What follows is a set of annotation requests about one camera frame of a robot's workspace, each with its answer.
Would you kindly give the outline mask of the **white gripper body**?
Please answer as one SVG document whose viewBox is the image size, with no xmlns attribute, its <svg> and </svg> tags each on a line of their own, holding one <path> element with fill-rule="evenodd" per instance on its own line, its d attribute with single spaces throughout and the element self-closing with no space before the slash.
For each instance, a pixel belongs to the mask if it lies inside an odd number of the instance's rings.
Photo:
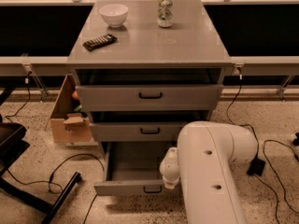
<svg viewBox="0 0 299 224">
<path fill-rule="evenodd" d="M 178 184 L 180 174 L 178 166 L 178 149 L 176 147 L 170 147 L 167 150 L 159 170 L 166 187 L 175 187 Z"/>
</svg>

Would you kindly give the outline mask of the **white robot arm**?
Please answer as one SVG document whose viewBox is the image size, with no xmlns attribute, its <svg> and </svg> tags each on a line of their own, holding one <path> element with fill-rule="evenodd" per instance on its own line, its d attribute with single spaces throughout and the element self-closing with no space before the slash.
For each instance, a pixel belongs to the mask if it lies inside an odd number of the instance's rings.
<svg viewBox="0 0 299 224">
<path fill-rule="evenodd" d="M 164 186 L 181 185 L 188 224 L 248 224 L 229 164 L 257 152 L 248 129 L 210 121 L 185 125 L 160 164 Z"/>
</svg>

